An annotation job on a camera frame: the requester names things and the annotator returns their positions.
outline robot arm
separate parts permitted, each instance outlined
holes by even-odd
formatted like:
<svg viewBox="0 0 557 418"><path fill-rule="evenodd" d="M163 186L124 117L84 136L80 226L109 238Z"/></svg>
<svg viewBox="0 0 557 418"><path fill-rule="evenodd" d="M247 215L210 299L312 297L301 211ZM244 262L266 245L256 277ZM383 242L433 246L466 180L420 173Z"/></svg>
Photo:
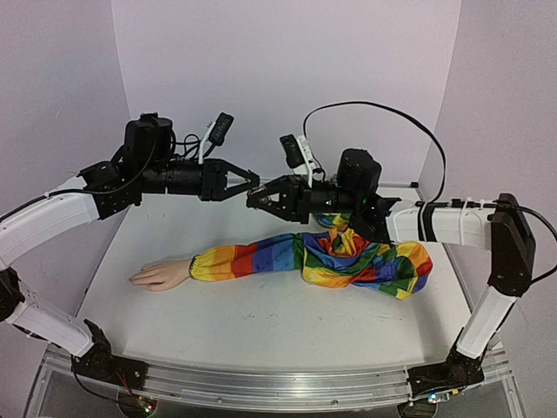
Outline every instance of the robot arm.
<svg viewBox="0 0 557 418"><path fill-rule="evenodd" d="M204 139L220 146L233 117L221 113ZM90 321L81 322L41 300L10 266L19 257L76 226L106 219L130 205L140 205L142 193L198 195L201 200L221 201L259 184L259 177L222 159L201 161L174 155L175 137L169 119L142 115L126 126L124 146L111 161L82 170L44 196L0 217L0 321L48 340L77 358L80 374L110 379L118 363L133 369L126 378L140 387L144 363L111 355L103 332ZM243 184L228 186L228 172Z"/></svg>
<svg viewBox="0 0 557 418"><path fill-rule="evenodd" d="M371 242L439 242L491 251L492 273L472 317L443 363L409 369L413 397L483 381L487 344L514 302L529 288L535 240L511 194L447 203L382 198L376 191L381 166L363 150L345 150L337 181L282 176L248 192L247 205L281 219L307 223L311 213L349 212L350 227Z"/></svg>

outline hand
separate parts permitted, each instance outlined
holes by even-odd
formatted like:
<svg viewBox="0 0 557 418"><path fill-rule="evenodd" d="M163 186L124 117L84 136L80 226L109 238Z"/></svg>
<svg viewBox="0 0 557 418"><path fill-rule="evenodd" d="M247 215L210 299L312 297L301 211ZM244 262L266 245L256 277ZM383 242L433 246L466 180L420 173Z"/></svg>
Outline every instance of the hand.
<svg viewBox="0 0 557 418"><path fill-rule="evenodd" d="M190 264L191 260L180 260L143 267L130 282L147 286L152 292L172 289L190 277Z"/></svg>

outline white table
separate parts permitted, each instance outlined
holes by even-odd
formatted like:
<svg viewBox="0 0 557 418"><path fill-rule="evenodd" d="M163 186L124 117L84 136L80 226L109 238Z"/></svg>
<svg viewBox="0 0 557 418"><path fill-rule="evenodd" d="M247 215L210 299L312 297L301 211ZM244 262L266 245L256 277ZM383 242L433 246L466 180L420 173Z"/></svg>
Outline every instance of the white table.
<svg viewBox="0 0 557 418"><path fill-rule="evenodd" d="M418 199L407 188L379 193ZM145 196L125 216L79 317L104 330L115 354L177 365L319 371L443 361L470 313L439 244L426 245L433 272L408 300L362 287L313 286L299 272L187 280L160 293L128 282L144 265L190 258L211 246L320 230L248 209L245 195L221 203Z"/></svg>

